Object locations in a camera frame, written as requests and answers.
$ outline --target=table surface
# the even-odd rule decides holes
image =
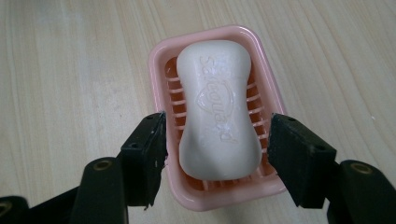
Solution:
[[[155,112],[149,52],[228,24],[260,37],[286,110],[396,185],[396,1],[0,2],[0,196],[42,203],[115,156]],[[166,173],[131,223],[326,223],[287,192],[208,212],[179,205]]]

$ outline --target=pink soap dish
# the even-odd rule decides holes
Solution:
[[[215,39],[237,42],[250,54],[252,66],[247,82],[247,108],[262,144],[263,155],[259,168],[245,178],[202,181],[186,175],[178,162],[178,144],[186,121],[186,106],[176,62],[178,54],[188,45]],[[232,25],[166,39],[151,51],[148,68],[155,108],[166,112],[169,153],[166,171],[171,190],[179,203],[193,211],[205,211],[286,190],[268,163],[266,153],[271,114],[284,114],[284,106],[262,43],[252,31]]]

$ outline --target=white soap bar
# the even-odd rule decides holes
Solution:
[[[186,174],[230,180],[258,167],[262,150],[246,101],[250,64],[245,48],[227,40],[198,42],[179,54],[187,105],[179,161]]]

